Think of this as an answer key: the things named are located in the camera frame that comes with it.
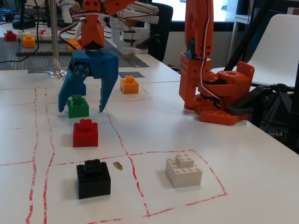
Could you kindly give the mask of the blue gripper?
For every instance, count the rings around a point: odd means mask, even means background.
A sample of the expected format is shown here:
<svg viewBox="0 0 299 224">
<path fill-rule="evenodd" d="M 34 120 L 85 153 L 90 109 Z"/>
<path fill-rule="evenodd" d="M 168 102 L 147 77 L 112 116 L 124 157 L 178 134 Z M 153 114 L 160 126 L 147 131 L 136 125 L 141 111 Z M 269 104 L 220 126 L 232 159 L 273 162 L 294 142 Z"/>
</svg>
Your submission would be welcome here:
<svg viewBox="0 0 299 224">
<path fill-rule="evenodd" d="M 103 112 L 117 81 L 118 56 L 109 50 L 78 49 L 72 52 L 67 76 L 58 94 L 58 111 L 63 112 L 72 95 L 86 95 L 84 81 L 87 77 L 101 79 L 99 111 Z"/>
</svg>

